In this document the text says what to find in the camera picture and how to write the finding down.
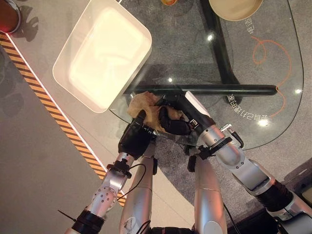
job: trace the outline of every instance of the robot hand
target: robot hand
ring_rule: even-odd
[[[174,135],[189,135],[191,133],[191,126],[188,122],[183,120],[172,120],[168,116],[168,110],[166,107],[161,107],[159,111],[160,125],[166,130],[166,132]]]
[[[118,153],[130,154],[137,160],[147,149],[153,129],[144,125],[145,111],[140,111],[132,123],[128,124],[118,144]]]

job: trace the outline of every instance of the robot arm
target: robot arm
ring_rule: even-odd
[[[90,205],[82,211],[65,234],[97,234],[101,230],[105,214],[117,202],[117,193],[132,176],[130,167],[134,160],[143,155],[152,139],[153,129],[143,124],[145,116],[145,112],[141,111],[127,126],[118,144],[119,155],[116,161],[107,166],[106,177],[95,191]]]
[[[287,232],[310,233],[312,209],[295,193],[278,182],[261,165],[246,158],[241,149],[243,142],[240,137],[229,128],[229,125],[220,130],[210,118],[207,110],[191,92],[186,92],[185,95],[164,95],[159,104],[171,105],[175,109],[182,110],[199,138],[208,146],[206,158],[215,155],[217,160],[232,172],[235,179],[244,186],[248,193],[256,197]],[[225,130],[238,139],[241,147],[238,148],[230,144],[232,139],[225,137],[222,132]],[[294,229],[294,225],[298,223],[301,227],[309,228],[306,229],[306,232],[304,228],[298,231],[298,226]]]

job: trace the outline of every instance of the black metal frame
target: black metal frame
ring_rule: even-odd
[[[277,93],[275,85],[241,85],[233,73],[229,61],[228,52],[222,32],[221,22],[212,10],[208,0],[200,0],[202,6],[202,13],[206,21],[206,30],[212,34],[214,39],[212,41],[212,50],[214,52],[215,60],[218,65],[218,70],[221,77],[222,84],[197,84],[197,85],[130,85],[125,94],[142,93],[150,91],[156,95],[172,94],[191,91],[197,95],[213,95],[213,96],[227,96],[234,95],[236,102],[239,104],[242,97],[250,96],[270,96]]]

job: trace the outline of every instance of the black clamp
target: black clamp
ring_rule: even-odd
[[[114,164],[108,164],[107,165],[107,169],[112,169],[112,170],[115,170],[115,171],[118,171],[124,175],[127,176],[128,179],[131,178],[131,173],[129,172],[129,165],[127,164],[127,161],[125,158],[123,158],[121,161],[115,161]]]
[[[187,170],[189,172],[195,172],[195,163],[196,163],[196,157],[200,156],[202,160],[207,159],[208,157],[212,157],[210,150],[208,147],[204,147],[203,145],[199,146],[198,148],[200,152],[198,154],[192,155],[189,157],[189,162],[187,164]]]
[[[208,157],[215,156],[214,153],[217,152],[219,149],[221,149],[226,144],[230,143],[232,141],[232,138],[228,137],[223,139],[220,143],[217,145],[213,145],[211,148],[204,147],[203,145],[199,146],[200,152],[196,155],[189,157],[189,162],[187,164],[187,170],[189,172],[195,172],[195,163],[196,163],[196,157],[201,157],[202,160],[207,159]]]
[[[232,138],[227,137],[224,138],[220,143],[218,143],[217,145],[213,145],[210,149],[209,152],[213,155],[215,152],[217,152],[219,149],[221,149],[223,146],[225,146],[226,144],[230,143],[232,141]]]

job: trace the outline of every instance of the orange line drawing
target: orange line drawing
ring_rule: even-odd
[[[270,115],[270,117],[274,117],[274,116],[276,116],[277,114],[279,114],[280,112],[282,112],[282,111],[284,110],[285,106],[286,106],[286,98],[285,98],[285,96],[282,94],[282,92],[279,90],[279,87],[281,87],[281,86],[287,81],[287,79],[290,77],[290,75],[291,75],[291,73],[292,73],[292,60],[291,60],[291,57],[290,57],[288,51],[287,51],[281,44],[277,43],[276,41],[273,41],[273,40],[260,40],[260,39],[254,37],[254,36],[252,36],[252,39],[255,39],[255,40],[258,42],[257,45],[256,45],[256,46],[254,47],[254,49],[253,49],[253,62],[254,62],[255,64],[260,65],[260,64],[262,64],[262,63],[266,60],[266,57],[267,57],[267,50],[266,50],[266,48],[265,48],[264,43],[272,43],[272,44],[274,44],[274,45],[277,45],[279,48],[281,48],[281,49],[284,51],[284,53],[285,53],[285,55],[287,56],[288,61],[289,61],[289,69],[288,69],[287,75],[285,76],[285,78],[284,78],[281,82],[279,82],[279,83],[276,85],[276,90],[277,90],[277,92],[278,92],[278,93],[282,96],[282,98],[283,98],[283,105],[282,105],[282,107],[281,107],[277,112],[275,112],[274,114]],[[256,53],[256,51],[257,51],[257,49],[258,49],[258,47],[259,47],[260,45],[262,46],[264,55],[263,55],[263,58],[262,58],[261,60],[256,60],[256,58],[255,58],[255,53]]]

